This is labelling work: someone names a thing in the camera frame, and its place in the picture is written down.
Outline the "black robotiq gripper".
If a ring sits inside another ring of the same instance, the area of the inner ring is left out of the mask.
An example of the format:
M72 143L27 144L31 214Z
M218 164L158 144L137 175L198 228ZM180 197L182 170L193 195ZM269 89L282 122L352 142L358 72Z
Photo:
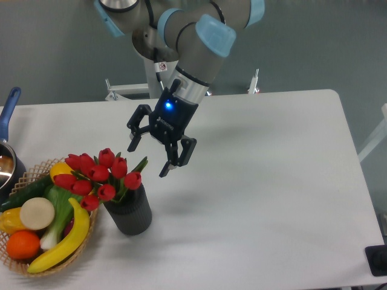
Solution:
M187 165L197 140L185 136L184 131L197 108L198 104L174 96L173 92L165 88L153 111L149 105L139 105L127 122L127 127L131 130L131 142L127 151L134 152L141 136L149 132L152 137L164 144L167 153L167 161L159 177L163 178L170 170ZM149 116L149 125L140 127L145 116ZM180 155L178 140L183 148Z

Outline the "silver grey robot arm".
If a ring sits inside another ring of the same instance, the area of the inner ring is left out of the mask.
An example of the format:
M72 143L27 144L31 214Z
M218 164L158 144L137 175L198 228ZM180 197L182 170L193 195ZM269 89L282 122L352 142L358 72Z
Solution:
M128 121L129 151L148 133L164 145L167 161L160 172L185 166L196 140L184 133L198 105L229 56L236 33L259 22L264 1L209 1L184 11L178 1L95 1L94 6L114 36L151 28L152 48L169 49L176 66L154 107L140 105Z

